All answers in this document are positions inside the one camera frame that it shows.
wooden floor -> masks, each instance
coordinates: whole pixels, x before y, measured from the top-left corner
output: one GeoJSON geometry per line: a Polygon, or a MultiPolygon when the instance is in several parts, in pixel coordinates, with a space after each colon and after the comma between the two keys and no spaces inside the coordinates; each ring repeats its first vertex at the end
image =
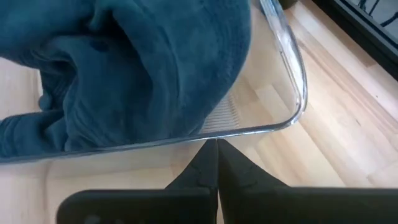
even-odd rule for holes
{"type": "MultiPolygon", "coordinates": [[[[285,13],[307,70],[307,110],[297,124],[283,131],[228,140],[257,165],[292,186],[398,187],[398,82],[311,0],[302,0],[285,13]]],[[[278,62],[272,58],[256,61],[258,57],[254,55],[261,51],[260,47],[252,49],[243,73],[276,69],[272,65],[278,62]]],[[[3,77],[7,82],[21,82],[9,80],[7,75],[3,77]]],[[[4,97],[5,94],[36,91],[31,86],[35,86],[37,80],[21,80],[24,86],[1,92],[0,100],[9,108],[15,104],[4,97]]],[[[0,91],[14,88],[10,84],[0,85],[3,85],[0,91]]],[[[253,77],[243,75],[233,95],[238,106],[243,105],[239,107],[241,116],[250,115],[250,119],[242,122],[243,126],[289,115],[289,107],[283,109],[286,114],[278,113],[281,106],[269,97],[272,91],[253,77]],[[275,107],[264,110],[270,100],[275,107]]],[[[32,104],[37,96],[25,94],[22,99],[19,106],[14,106],[13,113],[37,109],[32,104]]],[[[6,116],[10,109],[0,112],[0,116],[6,116]]],[[[54,223],[59,203],[80,190],[165,187],[181,173],[202,144],[199,141],[2,166],[0,223],[54,223]]]]}

teal towel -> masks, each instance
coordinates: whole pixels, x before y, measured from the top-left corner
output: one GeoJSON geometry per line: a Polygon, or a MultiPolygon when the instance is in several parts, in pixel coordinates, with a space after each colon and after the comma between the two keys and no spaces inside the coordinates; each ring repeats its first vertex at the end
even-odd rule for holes
{"type": "Polygon", "coordinates": [[[198,132],[246,59],[248,0],[0,0],[0,57],[40,70],[41,113],[0,124],[0,157],[198,132]]]}

blue cloth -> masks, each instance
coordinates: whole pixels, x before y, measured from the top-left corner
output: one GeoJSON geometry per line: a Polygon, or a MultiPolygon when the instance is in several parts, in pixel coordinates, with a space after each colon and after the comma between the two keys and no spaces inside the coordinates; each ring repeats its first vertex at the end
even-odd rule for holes
{"type": "Polygon", "coordinates": [[[248,0],[0,0],[0,57],[38,68],[43,112],[0,124],[0,157],[197,132],[235,81],[248,0]]]}

clear glass baking dish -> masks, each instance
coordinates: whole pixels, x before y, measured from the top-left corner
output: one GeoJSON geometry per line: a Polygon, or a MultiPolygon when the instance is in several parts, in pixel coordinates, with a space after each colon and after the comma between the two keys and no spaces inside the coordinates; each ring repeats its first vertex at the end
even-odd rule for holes
{"type": "MultiPolygon", "coordinates": [[[[251,2],[252,41],[246,63],[232,89],[207,118],[200,134],[84,153],[3,161],[0,166],[1,223],[54,223],[62,200],[81,190],[164,188],[179,175],[206,139],[242,136],[240,138],[249,138],[245,140],[247,144],[250,134],[269,133],[293,125],[307,104],[302,58],[278,1],[251,2]]],[[[5,67],[7,73],[25,73],[29,77],[35,73],[5,61],[0,61],[0,66],[5,67]]],[[[18,78],[0,80],[3,83],[0,85],[11,86],[16,92],[18,88],[40,91],[31,87],[37,80],[21,82],[21,76],[18,78]]],[[[26,106],[28,110],[35,110],[37,98],[20,97],[20,104],[16,99],[8,104],[13,105],[9,113],[27,112],[26,106]]]]}

